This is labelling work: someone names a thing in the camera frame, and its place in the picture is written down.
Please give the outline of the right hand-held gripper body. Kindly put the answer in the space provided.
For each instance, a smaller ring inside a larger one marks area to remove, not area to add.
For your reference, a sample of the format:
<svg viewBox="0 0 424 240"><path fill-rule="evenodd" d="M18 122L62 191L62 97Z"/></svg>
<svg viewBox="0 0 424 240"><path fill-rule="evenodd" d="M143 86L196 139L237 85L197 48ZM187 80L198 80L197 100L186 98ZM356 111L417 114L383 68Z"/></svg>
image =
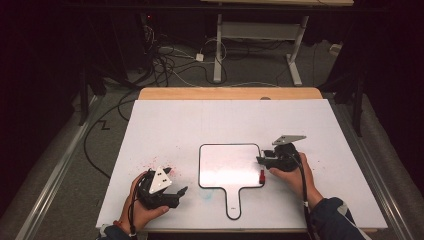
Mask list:
<svg viewBox="0 0 424 240"><path fill-rule="evenodd" d="M283 172L292 172L297 169L301 160L294 142L305 138L305 135L281 135L273 141L274 157L268 158L266 168L277 168Z"/></svg>

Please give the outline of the white marker with red cap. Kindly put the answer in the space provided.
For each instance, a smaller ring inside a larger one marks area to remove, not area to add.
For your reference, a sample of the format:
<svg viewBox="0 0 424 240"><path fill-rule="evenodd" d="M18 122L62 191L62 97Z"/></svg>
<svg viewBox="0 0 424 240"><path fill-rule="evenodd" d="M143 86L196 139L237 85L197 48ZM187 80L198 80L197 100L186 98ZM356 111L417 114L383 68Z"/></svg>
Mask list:
<svg viewBox="0 0 424 240"><path fill-rule="evenodd" d="M261 165L261 172L259 177L259 183L264 185L266 182L266 176L265 176L265 170L269 170L270 168L266 168L265 166Z"/></svg>

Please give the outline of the person's left hand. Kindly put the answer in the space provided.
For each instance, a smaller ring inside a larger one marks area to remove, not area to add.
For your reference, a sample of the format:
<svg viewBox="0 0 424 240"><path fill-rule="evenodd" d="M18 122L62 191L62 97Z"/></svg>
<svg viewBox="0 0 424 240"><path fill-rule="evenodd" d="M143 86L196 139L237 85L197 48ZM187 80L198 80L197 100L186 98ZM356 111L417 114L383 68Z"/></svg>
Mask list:
<svg viewBox="0 0 424 240"><path fill-rule="evenodd" d="M137 176L131 184L129 195L127 196L123 205L121 216L118 220L119 227L126 233L131 233L131 227L135 227L135 231L139 232L142 230L150 221L164 215L169 211L168 206L160 206L156 209L146 209L138 200L134 197L134 188L137 186L137 182L144 176L141 173Z"/></svg>

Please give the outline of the aluminium floor rail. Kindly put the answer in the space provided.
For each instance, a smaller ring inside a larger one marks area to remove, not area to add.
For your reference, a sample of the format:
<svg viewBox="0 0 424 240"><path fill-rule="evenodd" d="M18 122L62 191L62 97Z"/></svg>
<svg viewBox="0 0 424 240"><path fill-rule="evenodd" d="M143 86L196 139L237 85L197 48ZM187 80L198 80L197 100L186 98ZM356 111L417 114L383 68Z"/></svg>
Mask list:
<svg viewBox="0 0 424 240"><path fill-rule="evenodd" d="M373 110L365 107L360 120L361 135L358 135L352 124L351 107L333 104L332 108L388 225L385 229L369 231L369 235L373 240L417 240L402 200L406 194L400 179L404 169Z"/></svg>
<svg viewBox="0 0 424 240"><path fill-rule="evenodd" d="M33 240L85 136L91 116L76 112L31 169L14 200L18 231L13 240Z"/></svg>

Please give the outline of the white metal desk frame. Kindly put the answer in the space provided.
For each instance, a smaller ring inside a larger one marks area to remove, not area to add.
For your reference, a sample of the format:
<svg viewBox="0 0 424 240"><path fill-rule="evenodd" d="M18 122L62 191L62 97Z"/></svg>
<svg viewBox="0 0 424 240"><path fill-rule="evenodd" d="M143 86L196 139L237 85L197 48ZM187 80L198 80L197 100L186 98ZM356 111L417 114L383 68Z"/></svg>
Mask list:
<svg viewBox="0 0 424 240"><path fill-rule="evenodd" d="M217 17L216 51L214 58L215 83L222 82L222 61L226 47L222 39L254 39L254 40L281 40L293 41L294 47L291 54L286 55L287 66L291 74L293 84L302 86L302 80L296 66L296 58L307 28L309 17L303 16L299 23L253 23L223 21L222 15Z"/></svg>

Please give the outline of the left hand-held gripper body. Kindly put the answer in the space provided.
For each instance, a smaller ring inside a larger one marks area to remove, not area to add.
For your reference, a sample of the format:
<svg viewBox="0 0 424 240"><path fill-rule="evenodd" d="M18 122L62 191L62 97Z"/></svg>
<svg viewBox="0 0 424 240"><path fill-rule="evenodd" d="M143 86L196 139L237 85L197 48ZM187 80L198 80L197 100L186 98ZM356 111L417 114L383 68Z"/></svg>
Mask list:
<svg viewBox="0 0 424 240"><path fill-rule="evenodd" d="M165 190L172 184L164 168L159 166L156 170L148 170L137 184L137 199L142 205L151 210L160 206L176 208L180 197L176 194L166 194Z"/></svg>

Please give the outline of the person's right hand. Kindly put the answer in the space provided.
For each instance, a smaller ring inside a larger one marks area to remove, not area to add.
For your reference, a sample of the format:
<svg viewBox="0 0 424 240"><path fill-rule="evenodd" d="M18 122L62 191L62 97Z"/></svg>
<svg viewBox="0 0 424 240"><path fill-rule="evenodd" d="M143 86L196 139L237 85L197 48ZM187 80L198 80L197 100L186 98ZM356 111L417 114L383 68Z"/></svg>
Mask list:
<svg viewBox="0 0 424 240"><path fill-rule="evenodd" d="M285 181L301 200L304 199L303 184L306 184L307 201L309 202L309 205L312 206L313 202L317 203L322 199L322 195L315 187L312 171L308 165L306 155L300 152L299 156L304 174L301 174L300 169L296 169L292 172L284 172L277 168L271 168L269 172Z"/></svg>

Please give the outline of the black metal stand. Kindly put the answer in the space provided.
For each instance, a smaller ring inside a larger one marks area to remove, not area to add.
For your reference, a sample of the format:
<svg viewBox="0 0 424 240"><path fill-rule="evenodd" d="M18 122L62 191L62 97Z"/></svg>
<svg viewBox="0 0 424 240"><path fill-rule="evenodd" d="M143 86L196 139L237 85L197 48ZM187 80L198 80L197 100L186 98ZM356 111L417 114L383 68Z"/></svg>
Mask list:
<svg viewBox="0 0 424 240"><path fill-rule="evenodd" d="M334 78L329 89L335 93L337 104L352 104L352 126L358 137L361 133L362 99L364 92L364 71L351 71Z"/></svg>
<svg viewBox="0 0 424 240"><path fill-rule="evenodd" d="M81 67L79 73L79 93L80 93L80 105L81 105L81 115L79 125L82 126L84 122L88 119L89 116L89 102L88 102L88 86L90 84L97 85L99 84L100 77L107 77L113 81L133 90L141 90L142 86L138 86L128 79L120 77L116 74L107 72L105 69L102 69L96 65L84 64Z"/></svg>

